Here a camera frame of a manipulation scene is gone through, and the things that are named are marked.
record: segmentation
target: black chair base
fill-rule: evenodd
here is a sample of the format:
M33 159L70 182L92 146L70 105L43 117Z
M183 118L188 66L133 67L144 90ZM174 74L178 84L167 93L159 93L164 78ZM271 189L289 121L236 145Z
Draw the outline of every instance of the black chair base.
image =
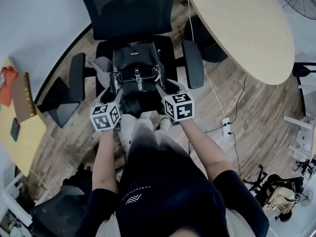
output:
M200 18L195 15L191 17L192 29L194 34L194 42L201 52L202 59L208 62L222 62L228 55L218 45L212 35L208 32L203 25ZM184 28L184 39L192 40L192 31L190 22L188 21Z
M246 183L246 184L251 184L252 187L249 189L250 191L254 191L256 194L259 192L257 190L257 188L261 189L262 186L261 186L261 183L265 180L265 178L267 177L267 173L263 171L263 166L262 165L259 165L259 168L260 168L260 173L259 173L259 176L257 178L257 181L255 182L249 182L245 179L243 179L243 182Z
M63 128L79 104L72 101L69 88L61 78L57 78L38 109L41 113L48 112L58 126Z

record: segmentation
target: power strip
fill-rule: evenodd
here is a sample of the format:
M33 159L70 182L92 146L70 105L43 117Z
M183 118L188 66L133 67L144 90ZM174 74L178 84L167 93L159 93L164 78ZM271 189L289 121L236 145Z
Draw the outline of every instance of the power strip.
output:
M229 133L231 132L231 125L229 124L229 118L222 119L222 126L223 126L223 136L224 137L230 136Z

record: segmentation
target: table leg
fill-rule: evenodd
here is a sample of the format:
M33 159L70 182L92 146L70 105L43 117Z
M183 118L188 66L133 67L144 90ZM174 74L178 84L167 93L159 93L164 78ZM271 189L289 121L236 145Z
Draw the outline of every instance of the table leg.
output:
M304 127L304 128L306 128L306 129L309 129L309 130L312 130L312 128L313 128L313 126L312 126L311 124L307 124L307 123L305 123L305 122L302 122L302 121L297 120L297 119L294 119L294 118L290 118L290 117L288 117L288 116L283 116L283 119L284 119L285 121L291 122L291 123L293 123L293 124L297 124L297 125L299 125L299 126L301 126L301 127Z

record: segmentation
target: orange paper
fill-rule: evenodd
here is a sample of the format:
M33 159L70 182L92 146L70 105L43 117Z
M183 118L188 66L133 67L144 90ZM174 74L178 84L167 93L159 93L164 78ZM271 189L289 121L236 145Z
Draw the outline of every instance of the orange paper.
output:
M15 79L18 77L18 73L14 70L13 67L3 67L0 71L0 75L4 74L5 83L0 89L0 104L5 106L10 106L11 104L11 85Z

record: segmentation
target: wooden desk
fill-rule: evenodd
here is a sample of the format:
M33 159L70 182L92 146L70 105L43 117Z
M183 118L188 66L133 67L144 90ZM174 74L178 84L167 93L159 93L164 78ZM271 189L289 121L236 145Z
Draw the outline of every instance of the wooden desk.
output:
M283 83L294 64L292 32L277 0L190 0L213 38L241 69Z
M10 59L6 59L4 65L12 66L13 64ZM13 101L10 107L2 105L0 110L0 143L25 176L30 173L33 158L46 131L44 118L38 109L37 113L20 124L19 137L15 142L11 136L12 122L15 118Z

